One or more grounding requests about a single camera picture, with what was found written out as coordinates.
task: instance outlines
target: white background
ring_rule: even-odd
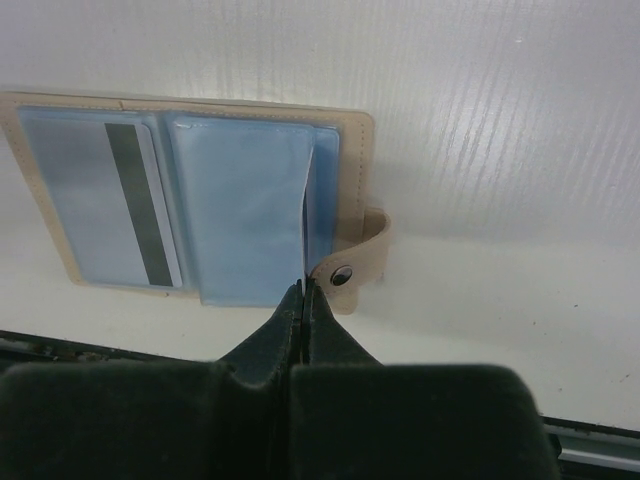
[[[365,110],[387,363],[514,368],[550,416],[640,429],[640,2],[3,0],[4,89]],[[75,287],[0,142],[0,328],[213,359],[267,311]]]

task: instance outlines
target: card holder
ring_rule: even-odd
[[[372,139],[364,114],[0,100],[7,138],[77,283],[273,306],[308,275],[338,313],[350,313],[359,285],[382,273],[389,220],[364,205]],[[335,282],[334,267],[353,279]]]

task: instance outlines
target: black foam padding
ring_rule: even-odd
[[[558,478],[529,391],[498,367],[296,367],[292,479]]]
[[[259,474],[268,406],[264,391],[239,385],[224,363],[12,367],[0,377],[0,478]]]

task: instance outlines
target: beige card holder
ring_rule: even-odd
[[[80,274],[18,116],[18,109],[27,106],[101,111],[178,111],[221,118],[334,127],[340,134],[334,253],[324,258],[311,276],[329,297],[334,311],[349,314],[357,305],[358,288],[383,273],[390,244],[390,219],[383,211],[366,205],[374,130],[373,120],[366,113],[247,102],[1,93],[0,120],[5,135],[40,208],[69,278],[76,284],[86,282]]]

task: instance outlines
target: snap button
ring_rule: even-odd
[[[353,268],[351,268],[349,265],[344,265],[344,266],[338,268],[331,275],[331,280],[330,280],[331,281],[331,285],[333,285],[335,287],[339,287],[340,285],[344,285],[345,283],[347,283],[349,281],[349,279],[351,278],[352,275],[353,275]]]

